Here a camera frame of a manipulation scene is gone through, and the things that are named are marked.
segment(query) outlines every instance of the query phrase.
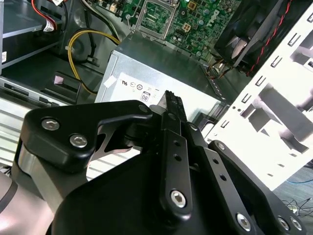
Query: black fan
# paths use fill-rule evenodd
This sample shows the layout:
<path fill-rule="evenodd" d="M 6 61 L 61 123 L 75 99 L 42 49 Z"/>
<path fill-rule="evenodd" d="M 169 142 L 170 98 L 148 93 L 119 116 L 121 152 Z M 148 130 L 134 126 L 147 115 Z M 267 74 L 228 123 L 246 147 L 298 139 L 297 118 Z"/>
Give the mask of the black fan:
<path fill-rule="evenodd" d="M 243 0 L 215 50 L 233 67 L 257 71 L 311 3 L 312 0 Z"/>

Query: yellow cable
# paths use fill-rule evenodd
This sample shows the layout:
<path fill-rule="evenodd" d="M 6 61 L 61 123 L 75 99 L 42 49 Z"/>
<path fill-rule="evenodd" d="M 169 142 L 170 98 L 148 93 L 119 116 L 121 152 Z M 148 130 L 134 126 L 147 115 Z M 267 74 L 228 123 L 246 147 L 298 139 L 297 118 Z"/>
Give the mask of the yellow cable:
<path fill-rule="evenodd" d="M 74 65 L 74 62 L 73 62 L 73 58 L 72 58 L 72 47 L 73 47 L 73 44 L 75 42 L 75 40 L 80 37 L 81 35 L 85 34 L 85 33 L 96 33 L 96 34 L 100 34 L 106 38 L 109 38 L 109 39 L 112 39 L 116 44 L 120 44 L 120 41 L 118 39 L 116 39 L 115 37 L 113 37 L 112 35 L 110 34 L 107 34 L 107 33 L 103 33 L 103 32 L 100 32 L 100 31 L 96 31 L 96 30 L 82 30 L 82 31 L 79 31 L 77 33 L 75 33 L 73 35 L 73 37 L 70 39 L 69 43 L 68 43 L 68 48 L 67 48 L 67 55 L 68 55 L 68 61 L 69 61 L 69 64 L 70 64 L 70 67 L 73 71 L 73 74 L 75 75 L 76 79 L 81 80 L 81 78 L 79 77 L 78 75 L 78 72 L 75 68 L 75 65 Z M 94 92 L 91 92 L 83 83 L 82 83 L 83 87 L 85 88 L 85 90 L 87 92 L 89 92 L 90 94 L 96 94 Z"/>

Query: blue cable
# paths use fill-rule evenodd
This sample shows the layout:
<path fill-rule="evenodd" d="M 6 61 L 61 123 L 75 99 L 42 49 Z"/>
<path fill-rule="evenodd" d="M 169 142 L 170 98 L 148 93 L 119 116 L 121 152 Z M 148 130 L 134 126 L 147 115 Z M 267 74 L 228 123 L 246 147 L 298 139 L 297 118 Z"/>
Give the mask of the blue cable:
<path fill-rule="evenodd" d="M 304 182 L 291 182 L 291 181 L 289 181 L 289 180 L 286 180 L 286 181 L 287 181 L 288 183 L 290 183 L 290 184 L 301 185 L 301 184 L 306 184 L 306 183 L 312 182 L 313 179 L 308 180 L 308 181 L 304 181 Z"/>

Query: red wire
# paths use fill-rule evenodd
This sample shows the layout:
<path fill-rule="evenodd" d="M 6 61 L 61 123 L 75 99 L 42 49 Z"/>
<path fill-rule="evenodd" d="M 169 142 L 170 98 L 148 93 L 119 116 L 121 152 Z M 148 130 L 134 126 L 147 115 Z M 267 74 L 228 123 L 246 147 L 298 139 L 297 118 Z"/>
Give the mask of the red wire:
<path fill-rule="evenodd" d="M 48 20 L 49 22 L 51 22 L 51 23 L 53 24 L 53 26 L 54 26 L 54 29 L 55 29 L 55 30 L 57 29 L 57 24 L 55 23 L 55 21 L 54 21 L 51 17 L 42 14 L 42 13 L 37 9 L 37 7 L 35 6 L 35 0 L 31 0 L 31 5 L 32 5 L 32 7 L 34 8 L 34 10 L 36 11 L 36 13 L 37 13 L 38 15 L 44 17 L 46 20 Z"/>
<path fill-rule="evenodd" d="M 258 59 L 257 59 L 256 63 L 251 67 L 250 71 L 248 71 L 248 72 L 246 73 L 247 76 L 249 76 L 249 74 L 253 71 L 254 67 L 260 62 L 260 58 L 261 58 L 261 56 L 262 56 L 263 53 L 264 53 L 265 47 L 267 47 L 267 46 L 269 45 L 269 42 L 270 42 L 270 41 L 273 39 L 273 37 L 276 35 L 279 26 L 283 23 L 285 16 L 286 16 L 287 13 L 289 12 L 289 8 L 290 8 L 290 5 L 291 5 L 291 2 L 292 2 L 292 1 L 293 1 L 293 0 L 290 0 L 290 1 L 288 2 L 286 11 L 285 11 L 284 15 L 282 16 L 282 18 L 280 19 L 280 22 L 279 22 L 278 26 L 275 28 L 275 30 L 274 30 L 272 36 L 269 37 L 269 39 L 267 40 L 267 42 L 265 43 L 265 45 L 262 47 L 261 53 L 260 53 L 260 55 L 258 56 Z"/>

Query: motherboard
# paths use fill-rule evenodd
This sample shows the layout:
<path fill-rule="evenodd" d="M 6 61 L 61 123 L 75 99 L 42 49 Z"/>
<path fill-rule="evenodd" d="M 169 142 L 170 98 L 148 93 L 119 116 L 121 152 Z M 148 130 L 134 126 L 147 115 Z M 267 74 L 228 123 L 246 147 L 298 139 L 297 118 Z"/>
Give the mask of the motherboard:
<path fill-rule="evenodd" d="M 208 61 L 241 0 L 94 0 L 130 26 Z"/>

